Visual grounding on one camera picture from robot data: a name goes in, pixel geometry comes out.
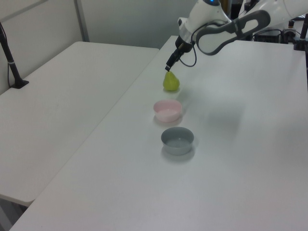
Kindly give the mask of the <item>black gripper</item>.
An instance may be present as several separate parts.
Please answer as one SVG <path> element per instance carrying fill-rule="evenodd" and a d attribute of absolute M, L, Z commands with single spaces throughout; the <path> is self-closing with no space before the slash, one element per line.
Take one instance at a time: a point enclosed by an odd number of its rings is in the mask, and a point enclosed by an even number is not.
<path fill-rule="evenodd" d="M 181 58 L 181 53 L 188 53 L 193 49 L 195 42 L 185 42 L 180 36 L 175 41 L 176 49 L 166 62 L 165 70 L 170 71 L 172 66 Z"/>

